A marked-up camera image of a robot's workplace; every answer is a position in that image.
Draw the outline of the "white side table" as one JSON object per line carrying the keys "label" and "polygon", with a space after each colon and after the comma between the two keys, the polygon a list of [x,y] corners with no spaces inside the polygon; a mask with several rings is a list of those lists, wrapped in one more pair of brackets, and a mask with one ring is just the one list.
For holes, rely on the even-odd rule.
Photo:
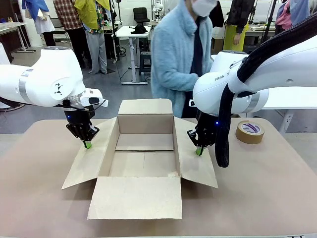
{"label": "white side table", "polygon": [[270,89],[263,110],[286,110],[279,132],[284,135],[296,110],[317,110],[317,88]]}

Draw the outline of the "person in light blue fleece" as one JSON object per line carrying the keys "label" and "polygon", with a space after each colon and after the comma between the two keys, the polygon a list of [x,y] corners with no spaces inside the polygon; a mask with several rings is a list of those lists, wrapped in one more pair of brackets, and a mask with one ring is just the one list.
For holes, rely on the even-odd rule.
{"label": "person in light blue fleece", "polygon": [[164,88],[154,79],[155,72],[195,73],[198,78],[208,73],[211,60],[212,22],[209,16],[197,16],[191,0],[180,0],[154,28],[151,38],[151,90],[154,98],[172,102],[178,118],[194,118],[197,108],[189,107],[193,90],[188,92]]}

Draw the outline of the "black tripod stand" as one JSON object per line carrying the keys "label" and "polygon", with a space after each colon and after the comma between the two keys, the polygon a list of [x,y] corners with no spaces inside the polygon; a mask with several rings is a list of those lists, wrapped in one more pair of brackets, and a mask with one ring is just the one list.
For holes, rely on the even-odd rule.
{"label": "black tripod stand", "polygon": [[273,20],[273,14],[275,11],[275,6],[276,6],[277,1],[279,1],[279,0],[272,0],[272,4],[271,4],[271,8],[270,8],[271,11],[270,11],[270,14],[268,15],[268,20],[267,20],[267,23],[266,23],[265,28],[264,28],[264,33],[262,34],[262,37],[261,37],[261,44],[264,43],[268,39],[268,36],[270,36],[270,37],[274,36],[274,34],[269,35],[269,31],[270,31],[270,25],[271,25],[272,20]]}

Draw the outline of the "white standing desk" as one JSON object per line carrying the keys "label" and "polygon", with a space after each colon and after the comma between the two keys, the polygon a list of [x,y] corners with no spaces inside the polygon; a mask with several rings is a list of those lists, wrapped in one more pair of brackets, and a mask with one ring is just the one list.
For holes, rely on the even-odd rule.
{"label": "white standing desk", "polygon": [[128,38],[129,40],[129,48],[130,48],[130,59],[131,59],[131,66],[129,69],[132,71],[132,78],[128,81],[121,81],[122,85],[147,85],[146,80],[137,81],[136,78],[136,69],[138,66],[136,63],[139,62],[140,57],[140,46],[139,46],[139,39],[144,38],[147,39],[150,35],[151,26],[144,26],[146,29],[145,33],[138,33],[138,34],[132,34],[134,31],[133,28],[135,26],[122,26],[120,29],[118,29],[115,33],[116,37],[119,39],[121,38]]}

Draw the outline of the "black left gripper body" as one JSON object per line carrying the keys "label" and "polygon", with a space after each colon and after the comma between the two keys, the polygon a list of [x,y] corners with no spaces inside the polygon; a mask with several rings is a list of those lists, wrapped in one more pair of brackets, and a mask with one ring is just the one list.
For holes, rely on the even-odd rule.
{"label": "black left gripper body", "polygon": [[100,129],[93,126],[91,118],[95,115],[94,106],[80,108],[72,106],[68,99],[62,101],[68,124],[66,128],[83,143],[90,143]]}

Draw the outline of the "brown packing tape roll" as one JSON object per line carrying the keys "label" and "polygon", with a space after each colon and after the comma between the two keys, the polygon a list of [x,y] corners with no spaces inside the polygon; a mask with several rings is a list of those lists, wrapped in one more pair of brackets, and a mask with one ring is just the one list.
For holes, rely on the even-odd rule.
{"label": "brown packing tape roll", "polygon": [[246,144],[259,144],[264,136],[264,128],[253,121],[243,120],[238,123],[235,136]]}

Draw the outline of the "black bag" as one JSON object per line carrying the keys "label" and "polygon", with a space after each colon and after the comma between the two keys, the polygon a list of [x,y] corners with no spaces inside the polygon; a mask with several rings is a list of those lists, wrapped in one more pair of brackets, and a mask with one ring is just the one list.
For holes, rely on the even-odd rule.
{"label": "black bag", "polygon": [[133,27],[133,28],[130,27],[130,28],[133,29],[133,31],[130,32],[133,35],[145,34],[148,32],[142,23],[138,23],[135,27]]}

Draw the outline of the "black step stool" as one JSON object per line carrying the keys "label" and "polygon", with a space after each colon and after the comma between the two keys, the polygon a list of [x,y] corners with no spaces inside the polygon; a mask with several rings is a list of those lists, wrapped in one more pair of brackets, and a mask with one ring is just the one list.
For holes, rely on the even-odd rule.
{"label": "black step stool", "polygon": [[145,72],[151,72],[151,52],[140,53],[139,75]]}

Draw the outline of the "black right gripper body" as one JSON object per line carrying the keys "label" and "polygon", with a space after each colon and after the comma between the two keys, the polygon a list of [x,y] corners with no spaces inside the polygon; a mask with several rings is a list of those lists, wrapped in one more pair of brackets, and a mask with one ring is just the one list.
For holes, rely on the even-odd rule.
{"label": "black right gripper body", "polygon": [[187,134],[196,147],[207,147],[215,144],[218,117],[198,111],[197,125]]}

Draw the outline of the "black office chair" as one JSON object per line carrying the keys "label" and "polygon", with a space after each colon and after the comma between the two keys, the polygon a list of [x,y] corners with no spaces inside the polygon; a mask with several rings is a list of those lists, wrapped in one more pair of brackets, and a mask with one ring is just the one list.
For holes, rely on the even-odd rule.
{"label": "black office chair", "polygon": [[144,23],[150,22],[147,15],[147,9],[145,7],[136,7],[133,8],[133,17],[136,23]]}

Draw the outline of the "brown cardboard box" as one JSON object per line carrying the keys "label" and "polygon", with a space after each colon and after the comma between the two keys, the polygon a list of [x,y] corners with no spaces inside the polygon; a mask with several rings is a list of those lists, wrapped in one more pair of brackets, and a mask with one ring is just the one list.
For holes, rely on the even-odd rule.
{"label": "brown cardboard box", "polygon": [[95,179],[89,219],[181,219],[181,180],[210,187],[217,180],[208,152],[196,154],[168,99],[122,101],[99,124],[92,147],[81,147],[63,188]]}

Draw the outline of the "wooden workbench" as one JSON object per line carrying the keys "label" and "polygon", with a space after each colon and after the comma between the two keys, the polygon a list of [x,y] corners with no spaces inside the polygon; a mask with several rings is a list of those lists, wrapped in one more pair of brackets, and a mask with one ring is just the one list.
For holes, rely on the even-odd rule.
{"label": "wooden workbench", "polygon": [[0,23],[0,36],[7,34],[9,32],[13,32],[13,31],[17,31],[18,33],[18,37],[19,37],[19,41],[20,41],[20,49],[18,49],[18,52],[21,53],[27,53],[27,49],[25,47],[24,41],[22,39],[22,30],[20,29],[21,26],[26,25],[25,22],[4,22],[4,23]]}

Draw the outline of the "pink clothes mannequin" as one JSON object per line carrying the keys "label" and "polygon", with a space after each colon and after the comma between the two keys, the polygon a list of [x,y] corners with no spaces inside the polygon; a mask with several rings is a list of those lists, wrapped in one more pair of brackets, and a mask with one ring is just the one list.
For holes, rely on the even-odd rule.
{"label": "pink clothes mannequin", "polygon": [[283,0],[276,16],[275,35],[297,25],[309,14],[309,0]]}

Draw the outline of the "person's right forearm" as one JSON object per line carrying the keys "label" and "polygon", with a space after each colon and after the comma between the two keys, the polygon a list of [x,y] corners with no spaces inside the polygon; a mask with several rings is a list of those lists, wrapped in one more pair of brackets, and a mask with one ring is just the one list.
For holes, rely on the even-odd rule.
{"label": "person's right forearm", "polygon": [[198,75],[195,73],[186,74],[172,70],[162,70],[155,72],[154,79],[164,88],[188,92],[193,90],[194,85],[198,80]]}

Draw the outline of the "white face mask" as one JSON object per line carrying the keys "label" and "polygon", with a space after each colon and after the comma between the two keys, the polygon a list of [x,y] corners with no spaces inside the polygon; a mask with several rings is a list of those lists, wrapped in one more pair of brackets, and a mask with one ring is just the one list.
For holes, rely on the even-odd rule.
{"label": "white face mask", "polygon": [[197,16],[206,17],[217,6],[217,0],[191,0],[191,5]]}

